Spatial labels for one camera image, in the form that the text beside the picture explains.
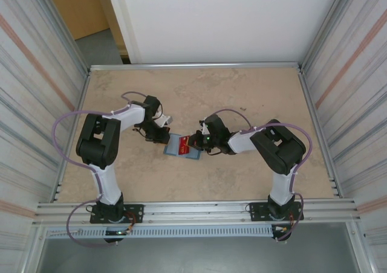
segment black mounting plate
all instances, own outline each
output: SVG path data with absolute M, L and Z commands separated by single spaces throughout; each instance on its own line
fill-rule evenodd
M 101 219 L 97 215 L 97 205 L 92 206 L 93 209 L 91 210 L 91 216 L 90 216 L 90 223 L 112 223 L 108 219 Z M 143 222 L 143 216 L 144 216 L 144 205 L 123 205 L 125 211 L 130 211 L 135 216 L 135 222 L 136 223 L 142 223 Z M 123 220 L 119 223 L 132 223 L 131 219 L 128 219 L 128 217 L 124 216 Z
M 288 213 L 280 218 L 274 218 L 273 215 L 268 210 L 267 202 L 251 202 L 249 203 L 249 213 L 252 219 L 252 222 L 265 222 L 265 221 L 282 221 L 282 220 L 290 220 L 290 213 L 293 215 L 294 221 L 300 215 L 301 211 L 301 203 L 293 202 Z

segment white panel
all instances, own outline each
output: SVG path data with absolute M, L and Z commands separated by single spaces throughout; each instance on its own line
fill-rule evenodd
M 333 0 L 112 0 L 132 63 L 299 61 Z
M 52 8 L 0 0 L 0 272 L 35 272 L 23 271 L 28 232 L 61 168 L 51 127 L 76 109 L 88 73 Z M 64 150 L 73 125 L 56 131 Z

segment metal rail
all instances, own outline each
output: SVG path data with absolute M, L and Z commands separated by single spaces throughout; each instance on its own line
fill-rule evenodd
M 223 201 L 223 202 L 146 202 L 143 223 L 138 226 L 160 225 L 243 225 L 251 224 L 250 213 L 245 207 L 250 202 L 264 201 Z M 33 226 L 65 226 L 67 217 L 77 204 L 40 204 Z M 305 220 L 308 223 L 357 222 L 360 220 L 352 199 L 306 199 Z M 77 210 L 71 218 L 71 226 L 101 226 L 90 224 L 90 213 L 86 208 Z M 260 223 L 287 223 L 269 221 Z M 122 226 L 107 224 L 103 226 Z
M 145 63 L 135 65 L 92 65 L 90 71 L 122 71 L 130 69 L 215 69 L 215 68 L 298 68 L 297 62 L 246 63 Z
M 324 133 L 322 131 L 322 126 L 319 121 L 319 117 L 317 116 L 316 108 L 313 104 L 311 95 L 309 93 L 308 85 L 305 79 L 304 73 L 298 72 L 298 78 L 300 80 L 300 84 L 302 87 L 302 92 L 304 93 L 305 101 L 307 102 L 307 107 L 309 110 L 310 118 L 312 119 L 312 123 L 314 126 L 314 129 L 316 130 L 317 139 L 320 144 L 322 156 L 324 158 L 325 167 L 327 168 L 328 175 L 330 178 L 334 179 L 336 187 L 332 186 L 332 189 L 334 190 L 335 196 L 344 197 L 343 190 L 341 188 L 341 184 L 337 178 L 337 172 L 336 168 L 334 166 L 332 156 L 328 147 L 328 142 L 325 139 Z

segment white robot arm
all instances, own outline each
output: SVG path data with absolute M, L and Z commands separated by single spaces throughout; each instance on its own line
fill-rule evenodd
M 271 120 L 268 124 L 279 123 Z M 281 219 L 294 202 L 293 170 L 302 161 L 306 148 L 302 141 L 283 126 L 269 126 L 257 130 L 230 132 L 222 120 L 213 114 L 200 121 L 202 129 L 191 135 L 188 145 L 207 153 L 218 148 L 220 152 L 234 155 L 258 150 L 273 170 L 273 186 L 268 196 L 268 209 L 272 216 Z
M 114 172 L 120 132 L 134 126 L 133 130 L 145 132 L 146 141 L 167 144 L 169 128 L 166 126 L 171 122 L 172 118 L 163 114 L 161 103 L 153 96 L 147 96 L 143 103 L 133 101 L 109 116 L 87 115 L 76 152 L 99 176 L 103 194 L 97 206 L 104 217 L 116 222 L 123 214 L 123 195 Z M 92 175 L 98 188 L 96 176 Z

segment aluminum frame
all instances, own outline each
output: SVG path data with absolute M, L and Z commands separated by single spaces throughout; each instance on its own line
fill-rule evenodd
M 348 230 L 348 235 L 354 250 L 356 257 L 357 265 L 361 273 L 372 272 L 377 273 L 377 265 L 373 255 L 371 254 L 369 245 L 365 240 L 365 236 L 361 233 L 360 228 L 361 223 L 348 222 L 346 223 L 346 228 Z
M 83 102 L 85 101 L 85 97 L 86 97 L 86 92 L 87 92 L 87 89 L 89 87 L 89 82 L 90 82 L 90 75 L 88 75 L 86 80 L 85 80 L 85 84 L 83 86 L 83 89 L 82 89 L 82 92 L 80 95 L 77 110 L 82 109 Z M 74 121 L 73 121 L 73 125 L 72 125 L 71 132 L 69 135 L 69 139 L 68 139 L 68 142 L 67 142 L 67 145 L 65 148 L 65 154 L 67 156 L 70 155 L 70 151 L 71 151 L 71 148 L 73 146 L 73 141 L 74 141 L 75 133 L 77 130 L 79 117 L 80 117 L 79 114 L 74 117 Z M 51 191 L 51 195 L 50 195 L 51 202 L 53 202 L 57 199 L 57 194 L 60 192 L 60 186 L 62 185 L 63 177 L 65 176 L 66 167 L 67 167 L 67 161 L 65 159 L 62 159 L 62 161 L 60 162 L 58 173 L 57 173 L 56 185 L 53 187 L 53 189 Z
M 306 86 L 305 78 L 301 74 L 298 64 L 294 62 L 288 63 L 191 63 L 191 64 L 151 64 L 151 65 L 119 65 L 119 66 L 92 66 L 91 71 L 98 70 L 142 70 L 142 69 L 193 69 L 193 68 L 264 68 L 264 67 L 292 67 L 296 68 L 299 73 L 300 83 L 304 92 L 305 100 L 310 111 L 310 115 L 315 126 L 317 137 L 320 142 L 320 146 L 323 150 L 324 160 L 330 175 L 330 181 L 332 182 L 336 177 L 336 172 L 329 154 L 329 150 L 324 140 L 321 127 L 318 122 L 316 110 L 313 102 L 311 101 L 309 91 Z M 83 90 L 82 99 L 79 107 L 83 105 L 85 93 L 87 90 L 87 84 Z M 73 142 L 75 129 L 72 132 Z M 340 193 L 340 185 L 335 182 L 337 187 L 337 193 Z M 246 226 L 254 224 L 251 222 L 249 213 L 245 210 L 246 205 L 249 202 L 266 202 L 264 201 L 226 201 L 226 202 L 148 202 L 141 203 L 145 205 L 145 215 L 142 224 L 137 226 L 153 226 L 154 228 L 161 226 L 182 226 L 182 225 L 236 225 Z M 25 266 L 23 272 L 34 272 L 37 268 L 38 261 L 40 259 L 43 244 L 45 238 L 50 230 L 63 228 L 68 214 L 72 208 L 77 204 L 40 204 L 36 218 L 33 222 L 32 229 L 32 245 L 31 254 L 26 257 Z M 352 199 L 333 198 L 333 199 L 305 199 L 304 208 L 305 220 L 302 223 L 333 223 L 333 222 L 345 222 L 347 226 L 350 223 L 360 222 L 360 217 L 356 209 L 356 205 Z M 283 222 L 264 222 L 264 223 L 276 223 L 281 224 Z M 72 220 L 72 230 L 83 228 L 85 230 L 101 227 L 101 224 L 92 225 L 89 223 L 89 213 L 85 208 L 81 208 L 77 211 Z M 118 224 L 109 224 L 108 226 L 120 226 Z M 353 241 L 354 250 L 361 240 L 359 234 L 352 236 L 356 241 Z M 366 258 L 362 258 L 361 262 L 365 262 L 361 268 L 369 268 Z
M 141 69 L 215 69 L 215 68 L 298 68 L 297 62 L 246 63 L 146 63 L 134 65 L 92 65 L 90 71 L 127 71 Z

